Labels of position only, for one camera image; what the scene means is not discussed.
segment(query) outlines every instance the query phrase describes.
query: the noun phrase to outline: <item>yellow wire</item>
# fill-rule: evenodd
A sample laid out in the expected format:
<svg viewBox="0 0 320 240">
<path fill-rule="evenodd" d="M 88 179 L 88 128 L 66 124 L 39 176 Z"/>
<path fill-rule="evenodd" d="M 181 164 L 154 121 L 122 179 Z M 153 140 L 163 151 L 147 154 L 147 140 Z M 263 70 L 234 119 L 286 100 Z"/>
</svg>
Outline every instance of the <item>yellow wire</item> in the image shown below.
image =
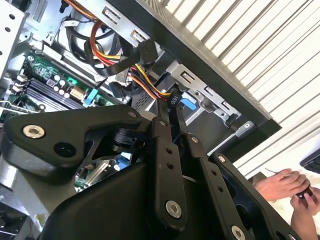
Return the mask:
<svg viewBox="0 0 320 240">
<path fill-rule="evenodd" d="M 119 55 L 106 55 L 104 54 L 103 52 L 100 52 L 98 51 L 98 53 L 104 57 L 104 58 L 108 58 L 108 59 L 120 59 L 120 56 Z M 146 81 L 159 93 L 161 94 L 162 96 L 170 96 L 171 93 L 168 93 L 168 92 L 161 92 L 159 91 L 153 84 L 152 82 L 150 81 L 149 77 L 147 76 L 147 74 L 145 73 L 145 71 L 138 65 L 138 64 L 135 64 L 136 68 L 141 72 L 141 74 L 144 76 L 144 78 L 146 79 Z"/>
<path fill-rule="evenodd" d="M 142 75 L 144 76 L 144 78 L 146 79 L 146 81 L 151 85 L 151 87 L 153 87 L 159 94 L 161 94 L 162 96 L 169 96 L 171 93 L 168 92 L 161 92 L 159 91 L 150 81 L 149 77 L 147 76 L 147 74 L 145 73 L 145 71 L 138 65 L 135 65 L 136 68 L 142 73 Z"/>
<path fill-rule="evenodd" d="M 100 52 L 100 51 L 98 51 L 98 53 L 99 53 L 102 57 L 107 58 L 107 59 L 120 59 L 120 56 L 119 56 L 119 55 L 115 55 L 115 56 L 106 55 L 106 54 L 104 54 L 103 52 Z"/>
</svg>

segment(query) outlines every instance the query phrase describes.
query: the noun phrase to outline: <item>silver screw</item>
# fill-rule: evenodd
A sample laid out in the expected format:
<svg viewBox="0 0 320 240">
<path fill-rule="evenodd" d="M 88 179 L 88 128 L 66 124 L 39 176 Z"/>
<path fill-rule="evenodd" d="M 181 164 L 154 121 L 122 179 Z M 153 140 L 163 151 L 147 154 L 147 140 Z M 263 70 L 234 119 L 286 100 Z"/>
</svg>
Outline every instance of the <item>silver screw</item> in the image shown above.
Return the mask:
<svg viewBox="0 0 320 240">
<path fill-rule="evenodd" d="M 22 129 L 23 134 L 31 139 L 40 139 L 45 135 L 45 130 L 37 125 L 27 125 Z"/>
<path fill-rule="evenodd" d="M 191 137 L 192 141 L 194 141 L 196 144 L 199 142 L 198 138 L 196 138 L 195 136 Z"/>
<path fill-rule="evenodd" d="M 134 112 L 132 112 L 132 111 L 130 111 L 129 112 L 129 115 L 131 116 L 131 117 L 134 117 L 134 118 L 136 118 L 137 117 L 137 114 L 135 114 Z"/>
<path fill-rule="evenodd" d="M 222 162 L 222 163 L 225 163 L 226 162 L 226 160 L 225 160 L 225 158 L 223 157 L 223 156 L 218 156 L 218 159 L 220 160 L 220 162 Z"/>
<path fill-rule="evenodd" d="M 181 215 L 182 215 L 181 207 L 175 201 L 172 201 L 172 200 L 167 201 L 165 204 L 165 209 L 171 217 L 175 219 L 181 218 Z"/>
<path fill-rule="evenodd" d="M 164 127 L 167 126 L 167 124 L 164 121 L 159 121 L 159 123 Z"/>
<path fill-rule="evenodd" d="M 289 233 L 288 236 L 289 236 L 289 238 L 290 238 L 291 240 L 297 240 L 296 237 L 293 236 L 291 233 Z"/>
<path fill-rule="evenodd" d="M 30 61 L 30 62 L 32 62 L 32 61 L 35 60 L 34 56 L 32 56 L 32 55 L 27 56 L 26 59 L 27 59 L 28 61 Z"/>
<path fill-rule="evenodd" d="M 246 240 L 246 236 L 244 234 L 244 232 L 236 225 L 233 225 L 231 227 L 231 231 L 233 233 L 233 236 L 235 237 L 235 239 L 237 240 Z"/>
</svg>

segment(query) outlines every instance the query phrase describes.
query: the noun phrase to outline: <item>wire bundle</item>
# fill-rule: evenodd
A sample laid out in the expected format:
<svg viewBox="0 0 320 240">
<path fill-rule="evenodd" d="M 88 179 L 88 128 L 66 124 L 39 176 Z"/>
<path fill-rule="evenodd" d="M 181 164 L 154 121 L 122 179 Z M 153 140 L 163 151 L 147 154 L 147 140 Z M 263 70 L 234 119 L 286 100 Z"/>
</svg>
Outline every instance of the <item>wire bundle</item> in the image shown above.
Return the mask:
<svg viewBox="0 0 320 240">
<path fill-rule="evenodd" d="M 110 51 L 109 55 L 106 55 L 103 52 L 103 48 L 101 45 L 96 41 L 98 39 L 101 39 L 103 37 L 107 37 L 110 35 L 111 30 L 108 31 L 107 33 L 99 36 L 96 38 L 96 34 L 99 28 L 102 27 L 103 23 L 97 19 L 95 15 L 93 15 L 91 12 L 87 11 L 85 8 L 83 8 L 81 5 L 79 5 L 77 2 L 74 2 L 73 0 L 64 0 L 67 4 L 72 6 L 75 10 L 77 10 L 79 13 L 83 14 L 86 16 L 88 19 L 96 21 L 95 24 L 93 25 L 92 31 L 90 38 L 88 39 L 87 36 L 81 35 L 73 27 L 67 27 L 67 36 L 69 39 L 69 48 L 72 54 L 81 62 L 85 62 L 87 64 L 90 64 L 96 71 L 97 73 L 103 75 L 105 72 L 104 68 L 97 68 L 95 65 L 97 64 L 97 60 L 93 58 L 93 55 L 96 56 L 96 58 L 103 63 L 107 68 L 110 66 L 113 66 L 117 63 L 120 63 L 120 57 L 119 55 L 112 55 L 116 54 L 115 51 Z M 84 44 L 84 51 L 79 50 L 79 47 L 75 47 L 74 44 L 72 44 L 72 37 L 80 38 L 83 40 L 86 40 Z M 116 42 L 113 41 L 111 49 L 115 48 L 114 44 Z M 108 74 L 103 81 L 101 81 L 95 89 L 99 89 L 108 79 Z M 161 92 L 159 91 L 150 81 L 149 77 L 145 73 L 145 71 L 139 66 L 138 64 L 135 64 L 134 66 L 130 67 L 129 73 L 128 73 L 128 78 L 137 83 L 140 87 L 142 87 L 146 93 L 153 98 L 154 100 L 157 98 L 167 100 L 167 97 L 170 96 L 170 93 L 167 92 Z"/>
<path fill-rule="evenodd" d="M 103 25 L 101 21 L 97 21 L 93 28 L 90 35 L 90 45 L 92 52 L 94 55 L 107 67 L 114 65 L 115 63 L 118 63 L 120 61 L 119 55 L 106 55 L 103 52 L 101 52 L 97 45 L 96 45 L 96 34 L 98 29 Z M 159 91 L 150 81 L 149 77 L 145 73 L 145 71 L 139 66 L 139 64 L 135 64 L 135 66 L 130 67 L 130 71 L 128 74 L 128 78 L 132 81 L 136 82 L 139 86 L 141 86 L 147 94 L 153 98 L 154 100 L 157 98 L 166 100 L 167 97 L 170 95 L 170 93 L 167 92 L 161 92 Z"/>
</svg>

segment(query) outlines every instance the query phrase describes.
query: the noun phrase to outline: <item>metal bracket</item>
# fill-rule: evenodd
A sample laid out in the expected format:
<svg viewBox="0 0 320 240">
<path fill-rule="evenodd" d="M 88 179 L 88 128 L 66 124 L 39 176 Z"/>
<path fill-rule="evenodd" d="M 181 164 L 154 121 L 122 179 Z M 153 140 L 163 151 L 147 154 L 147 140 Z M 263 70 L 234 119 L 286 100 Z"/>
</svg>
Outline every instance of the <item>metal bracket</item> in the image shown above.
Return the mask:
<svg viewBox="0 0 320 240">
<path fill-rule="evenodd" d="M 0 79 L 7 70 L 14 48 L 26 21 L 26 15 L 5 0 L 0 1 Z"/>
<path fill-rule="evenodd" d="M 199 77 L 197 77 L 183 64 L 179 64 L 177 61 L 174 61 L 166 71 L 185 87 L 193 90 L 190 91 L 190 93 L 196 99 L 201 97 L 201 93 L 204 97 L 211 100 L 218 108 L 224 111 L 228 116 L 231 116 L 232 114 L 236 114 L 239 117 L 241 116 L 241 113 L 238 110 L 228 104 L 226 100 L 208 87 Z"/>
<path fill-rule="evenodd" d="M 139 43 L 150 39 L 148 34 L 136 26 L 108 1 L 95 0 L 94 4 L 92 4 L 92 1 L 90 0 L 76 0 L 76 2 L 93 13 L 134 47 L 137 47 Z M 159 44 L 155 43 L 155 47 L 159 54 L 161 51 Z"/>
</svg>

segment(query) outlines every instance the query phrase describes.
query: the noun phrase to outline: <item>white corrugated wall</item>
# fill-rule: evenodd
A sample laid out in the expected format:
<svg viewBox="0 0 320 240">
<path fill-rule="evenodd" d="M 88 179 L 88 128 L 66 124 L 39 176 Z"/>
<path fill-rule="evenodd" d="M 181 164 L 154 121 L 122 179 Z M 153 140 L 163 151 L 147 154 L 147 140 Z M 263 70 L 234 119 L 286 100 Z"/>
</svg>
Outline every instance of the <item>white corrugated wall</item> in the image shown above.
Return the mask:
<svg viewBox="0 0 320 240">
<path fill-rule="evenodd" d="M 282 126 L 239 159 L 247 178 L 320 147 L 319 0 L 159 0 Z"/>
</svg>

